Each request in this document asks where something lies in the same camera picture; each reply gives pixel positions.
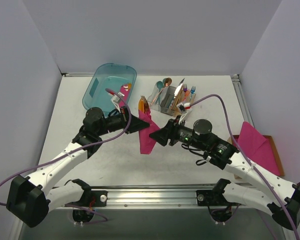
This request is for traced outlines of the pink paper napkin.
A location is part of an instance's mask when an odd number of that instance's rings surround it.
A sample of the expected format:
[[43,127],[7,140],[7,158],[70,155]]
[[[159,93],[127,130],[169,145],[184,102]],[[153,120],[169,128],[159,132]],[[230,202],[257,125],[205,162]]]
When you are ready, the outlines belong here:
[[158,131],[160,128],[152,120],[150,111],[147,113],[143,113],[141,110],[139,110],[138,117],[146,123],[149,123],[149,127],[142,129],[138,132],[140,154],[149,155],[156,144],[156,141],[150,138],[149,135],[155,131]]

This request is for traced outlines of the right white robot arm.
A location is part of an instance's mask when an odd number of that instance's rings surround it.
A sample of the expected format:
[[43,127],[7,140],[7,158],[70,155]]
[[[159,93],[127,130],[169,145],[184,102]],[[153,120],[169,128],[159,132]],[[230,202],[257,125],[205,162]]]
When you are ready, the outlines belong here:
[[300,182],[293,183],[276,176],[253,161],[231,143],[212,133],[212,124],[199,119],[188,128],[177,119],[151,133],[150,138],[161,146],[181,142],[204,152],[208,163],[240,177],[254,188],[249,189],[220,179],[212,191],[212,200],[222,205],[238,203],[268,215],[280,226],[296,230],[300,224]]

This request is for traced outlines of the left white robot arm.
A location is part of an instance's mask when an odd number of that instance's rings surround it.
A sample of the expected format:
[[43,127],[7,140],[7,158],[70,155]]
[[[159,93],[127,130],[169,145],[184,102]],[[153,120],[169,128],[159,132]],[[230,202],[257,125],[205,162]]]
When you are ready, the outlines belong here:
[[6,209],[30,228],[40,224],[56,208],[76,203],[85,206],[94,198],[83,180],[55,185],[73,168],[88,160],[103,144],[101,136],[122,130],[126,134],[148,128],[148,122],[132,115],[123,106],[119,113],[104,116],[99,107],[90,108],[78,134],[55,159],[26,177],[17,175],[10,183]]

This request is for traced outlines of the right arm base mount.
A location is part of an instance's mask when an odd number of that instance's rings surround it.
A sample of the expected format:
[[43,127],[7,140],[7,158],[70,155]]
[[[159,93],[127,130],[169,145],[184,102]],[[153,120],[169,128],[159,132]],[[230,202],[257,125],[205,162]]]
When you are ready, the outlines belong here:
[[223,196],[224,190],[198,189],[196,190],[196,204],[200,207],[240,206],[240,203],[228,201]]

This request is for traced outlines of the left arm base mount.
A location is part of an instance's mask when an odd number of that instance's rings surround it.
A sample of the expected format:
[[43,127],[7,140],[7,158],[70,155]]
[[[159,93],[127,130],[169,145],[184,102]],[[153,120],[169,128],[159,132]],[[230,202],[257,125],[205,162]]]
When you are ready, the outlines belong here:
[[74,202],[80,207],[105,207],[107,205],[108,192],[106,190],[85,190],[80,199]]

